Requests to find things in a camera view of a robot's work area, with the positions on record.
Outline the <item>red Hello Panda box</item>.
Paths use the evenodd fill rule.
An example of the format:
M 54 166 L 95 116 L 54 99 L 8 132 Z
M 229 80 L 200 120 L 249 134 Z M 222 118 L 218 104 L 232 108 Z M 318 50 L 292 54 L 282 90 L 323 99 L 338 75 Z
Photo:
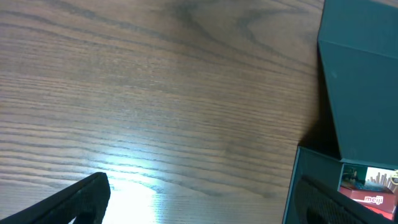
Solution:
M 383 185 L 372 182 L 342 183 L 339 192 L 387 219 L 394 219 L 396 195 Z

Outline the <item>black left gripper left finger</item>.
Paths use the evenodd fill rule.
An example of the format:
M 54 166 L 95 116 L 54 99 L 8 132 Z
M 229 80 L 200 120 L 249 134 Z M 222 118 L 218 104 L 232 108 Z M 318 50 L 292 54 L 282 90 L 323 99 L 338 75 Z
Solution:
M 1 224 L 101 224 L 111 191 L 108 176 L 96 172 L 1 220 Z

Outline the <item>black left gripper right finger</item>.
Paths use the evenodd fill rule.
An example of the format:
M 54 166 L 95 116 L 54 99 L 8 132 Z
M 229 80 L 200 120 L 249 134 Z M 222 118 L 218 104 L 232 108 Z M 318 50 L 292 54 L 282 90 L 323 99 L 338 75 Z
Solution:
M 297 220 L 304 224 L 394 224 L 343 194 L 309 177 L 294 190 Z

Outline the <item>brown chocolate stick box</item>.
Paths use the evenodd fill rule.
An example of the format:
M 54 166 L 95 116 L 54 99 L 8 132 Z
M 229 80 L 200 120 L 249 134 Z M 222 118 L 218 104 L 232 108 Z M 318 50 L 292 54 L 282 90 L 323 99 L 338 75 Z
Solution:
M 393 192 L 397 190 L 397 170 L 368 167 L 366 180 L 385 186 Z

